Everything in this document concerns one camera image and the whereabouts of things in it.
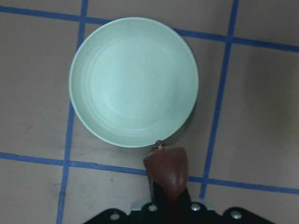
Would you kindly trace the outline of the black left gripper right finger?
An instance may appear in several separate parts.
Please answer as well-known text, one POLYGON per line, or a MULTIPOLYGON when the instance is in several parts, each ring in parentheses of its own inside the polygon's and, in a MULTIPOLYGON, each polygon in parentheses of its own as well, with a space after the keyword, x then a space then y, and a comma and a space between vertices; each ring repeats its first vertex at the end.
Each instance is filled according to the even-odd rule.
POLYGON ((203 201, 192 200, 188 188, 178 196, 174 207, 175 224, 207 224, 208 209, 203 201))

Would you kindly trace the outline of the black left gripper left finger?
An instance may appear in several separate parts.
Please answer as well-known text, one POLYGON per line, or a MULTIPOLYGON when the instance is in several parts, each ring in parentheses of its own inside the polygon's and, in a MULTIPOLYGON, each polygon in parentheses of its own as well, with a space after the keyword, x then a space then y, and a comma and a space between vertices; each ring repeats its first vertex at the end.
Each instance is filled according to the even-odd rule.
POLYGON ((141 224, 169 224, 168 201, 166 195, 157 183, 149 182, 150 201, 141 207, 141 224))

